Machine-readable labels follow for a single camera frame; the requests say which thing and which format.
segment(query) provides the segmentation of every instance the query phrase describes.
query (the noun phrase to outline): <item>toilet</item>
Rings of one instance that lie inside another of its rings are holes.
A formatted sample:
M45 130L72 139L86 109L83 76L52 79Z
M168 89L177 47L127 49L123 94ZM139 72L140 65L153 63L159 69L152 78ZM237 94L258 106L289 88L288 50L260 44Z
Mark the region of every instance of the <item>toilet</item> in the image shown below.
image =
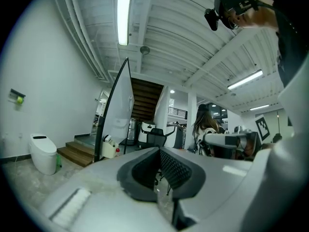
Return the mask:
M55 144L45 135L31 134L29 151L34 166L43 174L52 175L56 172Z

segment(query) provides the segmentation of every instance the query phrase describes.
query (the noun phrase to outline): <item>window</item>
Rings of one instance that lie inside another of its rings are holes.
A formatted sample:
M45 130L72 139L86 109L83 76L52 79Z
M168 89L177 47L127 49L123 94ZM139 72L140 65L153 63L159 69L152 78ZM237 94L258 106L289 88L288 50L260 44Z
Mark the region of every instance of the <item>window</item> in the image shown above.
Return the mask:
M174 107L174 99L169 100L169 107Z

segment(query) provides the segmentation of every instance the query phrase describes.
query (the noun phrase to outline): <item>black camera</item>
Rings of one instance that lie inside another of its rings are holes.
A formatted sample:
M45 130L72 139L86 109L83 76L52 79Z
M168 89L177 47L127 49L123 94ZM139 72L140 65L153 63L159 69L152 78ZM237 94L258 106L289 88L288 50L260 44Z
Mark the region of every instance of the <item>black camera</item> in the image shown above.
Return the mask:
M217 16L216 12L214 9L206 9L205 13L204 13L204 17L207 20L210 28L213 31L216 31L218 29L218 20L219 20L219 16Z

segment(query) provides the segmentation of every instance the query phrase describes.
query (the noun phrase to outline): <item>wooden stair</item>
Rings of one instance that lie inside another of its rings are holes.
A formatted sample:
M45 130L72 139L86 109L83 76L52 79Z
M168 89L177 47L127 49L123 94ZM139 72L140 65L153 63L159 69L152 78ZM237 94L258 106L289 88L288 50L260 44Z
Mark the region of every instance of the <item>wooden stair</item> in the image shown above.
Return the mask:
M131 78L131 82L135 100L132 118L140 121L152 121L163 86L135 78Z
M65 157L66 159L86 167L92 163L94 150L85 147L77 142L66 143L65 147L57 149L58 153Z

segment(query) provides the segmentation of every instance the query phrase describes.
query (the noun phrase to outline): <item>white ceiling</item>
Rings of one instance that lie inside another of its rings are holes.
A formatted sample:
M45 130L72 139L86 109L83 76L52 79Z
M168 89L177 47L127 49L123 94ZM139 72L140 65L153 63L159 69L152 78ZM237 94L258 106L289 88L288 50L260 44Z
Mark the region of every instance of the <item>white ceiling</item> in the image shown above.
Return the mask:
M61 11L73 29L64 0ZM204 18L214 0L132 0L129 45L116 37L117 0L78 0L92 46L110 76L129 57L132 77L197 92L233 112L277 104L283 85L277 73L277 36L270 29L212 31ZM140 46L150 48L143 56ZM263 75L231 92L239 79L261 69Z

